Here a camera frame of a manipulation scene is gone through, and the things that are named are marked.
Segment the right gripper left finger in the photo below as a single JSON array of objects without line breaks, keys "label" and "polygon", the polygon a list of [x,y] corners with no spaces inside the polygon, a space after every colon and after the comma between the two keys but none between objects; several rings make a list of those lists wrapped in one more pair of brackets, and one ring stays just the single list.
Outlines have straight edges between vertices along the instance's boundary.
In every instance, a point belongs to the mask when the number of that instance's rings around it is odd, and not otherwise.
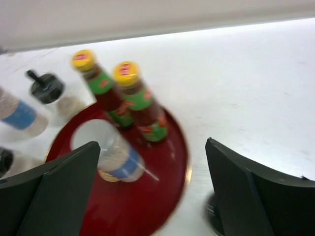
[{"label": "right gripper left finger", "polygon": [[77,236],[100,153],[95,141],[0,181],[2,236]]}]

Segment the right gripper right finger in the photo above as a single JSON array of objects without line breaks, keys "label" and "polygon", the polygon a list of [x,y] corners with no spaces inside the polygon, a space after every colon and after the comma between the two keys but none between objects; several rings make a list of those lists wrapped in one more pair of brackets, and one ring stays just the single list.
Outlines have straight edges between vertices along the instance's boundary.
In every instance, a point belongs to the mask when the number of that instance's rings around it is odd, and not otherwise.
[{"label": "right gripper right finger", "polygon": [[248,159],[213,138],[205,145],[214,192],[205,216],[219,236],[312,236],[315,183]]}]

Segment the black lid jar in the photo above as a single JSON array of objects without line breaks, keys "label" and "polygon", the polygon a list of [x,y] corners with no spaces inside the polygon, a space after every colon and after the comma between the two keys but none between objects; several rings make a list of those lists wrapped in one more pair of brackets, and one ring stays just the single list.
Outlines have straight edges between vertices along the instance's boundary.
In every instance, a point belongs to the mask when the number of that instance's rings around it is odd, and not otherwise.
[{"label": "black lid jar", "polygon": [[43,164],[38,160],[23,152],[0,148],[0,178],[11,177]]}]

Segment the silver lid pepper jar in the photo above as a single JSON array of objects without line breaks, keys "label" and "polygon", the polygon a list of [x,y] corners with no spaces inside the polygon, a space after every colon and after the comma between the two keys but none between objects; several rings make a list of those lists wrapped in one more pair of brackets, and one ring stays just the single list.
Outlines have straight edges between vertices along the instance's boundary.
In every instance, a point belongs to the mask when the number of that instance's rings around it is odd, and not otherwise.
[{"label": "silver lid pepper jar", "polygon": [[82,123],[73,133],[71,149],[90,141],[98,142],[100,154],[97,169],[123,182],[140,179],[145,171],[145,162],[137,150],[104,119],[92,119]]},{"label": "silver lid pepper jar", "polygon": [[0,121],[31,137],[40,135],[48,126],[48,118],[28,103],[0,88]]}]

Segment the black cap spice grinder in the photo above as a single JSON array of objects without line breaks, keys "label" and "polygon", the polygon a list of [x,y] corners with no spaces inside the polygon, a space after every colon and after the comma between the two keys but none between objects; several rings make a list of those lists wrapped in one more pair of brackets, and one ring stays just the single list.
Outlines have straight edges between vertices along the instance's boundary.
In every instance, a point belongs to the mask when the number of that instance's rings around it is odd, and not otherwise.
[{"label": "black cap spice grinder", "polygon": [[70,120],[86,107],[78,94],[57,75],[37,75],[30,69],[26,71],[26,76],[33,80],[30,86],[31,96],[55,117]]}]

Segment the chili sauce bottle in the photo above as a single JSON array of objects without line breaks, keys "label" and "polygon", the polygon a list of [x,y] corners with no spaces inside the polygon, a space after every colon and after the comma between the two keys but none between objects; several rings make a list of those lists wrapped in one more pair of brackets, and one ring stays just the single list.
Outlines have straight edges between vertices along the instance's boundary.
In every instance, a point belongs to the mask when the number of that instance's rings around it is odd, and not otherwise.
[{"label": "chili sauce bottle", "polygon": [[138,65],[123,61],[114,67],[113,76],[143,137],[149,142],[165,139],[168,135],[165,112],[143,81]]},{"label": "chili sauce bottle", "polygon": [[98,63],[93,51],[84,49],[76,52],[71,57],[71,64],[84,78],[97,104],[117,127],[134,125],[119,86]]}]

